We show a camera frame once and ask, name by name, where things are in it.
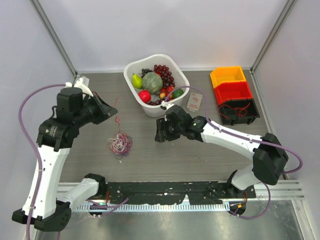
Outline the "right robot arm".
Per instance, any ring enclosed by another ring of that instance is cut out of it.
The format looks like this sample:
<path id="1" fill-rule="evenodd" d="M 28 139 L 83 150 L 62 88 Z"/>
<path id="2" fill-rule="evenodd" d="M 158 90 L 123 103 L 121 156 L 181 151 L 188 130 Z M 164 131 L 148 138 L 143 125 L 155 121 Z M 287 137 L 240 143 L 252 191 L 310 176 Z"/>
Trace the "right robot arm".
<path id="1" fill-rule="evenodd" d="M 275 186 L 278 183 L 289 157 L 275 135 L 246 134 L 208 121 L 204 116 L 191 117 L 181 106 L 171 103 L 164 103 L 160 108 L 165 114 L 156 121 L 155 141 L 163 143 L 184 136 L 222 146 L 252 162 L 242 170 L 235 170 L 222 186 L 211 187 L 209 190 L 216 196 L 236 198 L 255 184 Z"/>

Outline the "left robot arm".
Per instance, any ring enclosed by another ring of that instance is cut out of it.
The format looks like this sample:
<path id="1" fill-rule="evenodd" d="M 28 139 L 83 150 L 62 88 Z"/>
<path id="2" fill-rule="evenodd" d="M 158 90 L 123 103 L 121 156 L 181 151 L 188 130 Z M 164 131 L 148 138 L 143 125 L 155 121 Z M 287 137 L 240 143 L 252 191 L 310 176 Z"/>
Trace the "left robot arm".
<path id="1" fill-rule="evenodd" d="M 105 177 L 93 173 L 61 196 L 57 196 L 57 190 L 80 128 L 89 123 L 98 125 L 118 112 L 86 86 L 64 85 L 56 99 L 52 115 L 38 128 L 36 142 L 30 141 L 37 158 L 36 169 L 25 204 L 11 217 L 16 223 L 33 225 L 43 232 L 62 231 L 72 212 L 85 200 L 100 200 L 106 195 Z"/>

